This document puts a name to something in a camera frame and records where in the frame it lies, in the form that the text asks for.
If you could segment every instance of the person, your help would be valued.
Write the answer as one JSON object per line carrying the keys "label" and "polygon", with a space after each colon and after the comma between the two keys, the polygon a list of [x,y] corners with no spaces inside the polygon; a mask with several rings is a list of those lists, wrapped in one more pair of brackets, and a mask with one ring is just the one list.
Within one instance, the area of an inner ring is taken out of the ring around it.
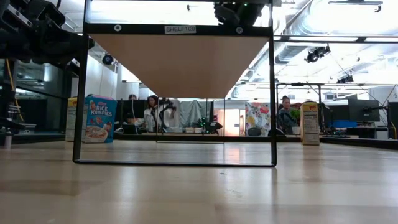
{"label": "person", "polygon": [[290,98],[282,97],[282,108],[278,111],[279,128],[285,134],[293,134],[292,127],[297,127],[297,121],[293,119],[290,112],[294,110],[290,107]]}
{"label": "person", "polygon": [[136,100],[137,96],[135,94],[130,94],[129,95],[129,100]]}
{"label": "person", "polygon": [[169,122],[174,118],[175,107],[168,99],[159,100],[155,95],[147,98],[148,109],[144,111],[144,118],[136,119],[136,126],[144,125],[148,132],[155,132],[156,129],[165,131]]}

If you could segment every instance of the wooden floor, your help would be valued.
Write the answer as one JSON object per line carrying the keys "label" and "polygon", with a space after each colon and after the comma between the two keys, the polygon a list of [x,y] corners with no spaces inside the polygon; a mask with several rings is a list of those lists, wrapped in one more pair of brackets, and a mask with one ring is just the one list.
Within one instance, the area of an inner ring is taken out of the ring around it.
{"label": "wooden floor", "polygon": [[[116,141],[113,145],[85,145],[82,156],[234,163],[269,158],[268,144]],[[71,148],[50,142],[0,150],[1,224],[395,224],[398,220],[394,151],[280,143],[275,169],[227,169],[76,165],[71,162]],[[221,149],[226,157],[220,156]],[[187,150],[195,152],[189,156]],[[183,155],[176,159],[176,152]]]}

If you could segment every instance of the rice krispies box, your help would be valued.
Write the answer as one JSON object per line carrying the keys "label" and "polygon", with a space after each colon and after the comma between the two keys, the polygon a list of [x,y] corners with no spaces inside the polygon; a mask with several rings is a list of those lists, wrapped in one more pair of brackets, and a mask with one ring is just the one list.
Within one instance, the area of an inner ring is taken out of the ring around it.
{"label": "rice krispies box", "polygon": [[116,100],[98,95],[87,96],[81,140],[85,143],[113,142],[115,113]]}

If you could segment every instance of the yellow cable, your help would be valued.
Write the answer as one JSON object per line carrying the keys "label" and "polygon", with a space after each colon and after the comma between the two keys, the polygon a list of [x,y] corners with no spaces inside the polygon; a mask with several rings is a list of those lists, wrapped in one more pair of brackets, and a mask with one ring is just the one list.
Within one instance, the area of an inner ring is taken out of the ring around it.
{"label": "yellow cable", "polygon": [[[14,80],[12,79],[11,69],[10,69],[10,63],[8,62],[8,59],[6,59],[6,63],[7,63],[8,75],[9,75],[9,77],[10,77],[11,88],[12,88],[13,91],[15,91],[15,88],[14,88]],[[20,109],[19,109],[19,105],[18,105],[17,98],[15,98],[15,104],[17,105],[19,117],[20,117],[21,121],[24,122],[24,119],[23,119],[23,117],[22,117],[22,115],[21,115],[21,111],[20,111]]]}
{"label": "yellow cable", "polygon": [[396,129],[396,127],[395,127],[393,122],[391,122],[391,124],[392,124],[392,127],[394,128],[394,133],[395,133],[395,137],[396,137],[396,140],[397,140],[397,129]]}

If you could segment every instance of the shelf label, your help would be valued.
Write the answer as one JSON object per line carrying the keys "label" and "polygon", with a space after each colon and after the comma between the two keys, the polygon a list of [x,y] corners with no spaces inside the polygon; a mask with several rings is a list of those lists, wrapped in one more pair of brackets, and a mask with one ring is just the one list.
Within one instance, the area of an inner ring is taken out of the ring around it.
{"label": "shelf label", "polygon": [[196,26],[164,26],[165,34],[196,34]]}

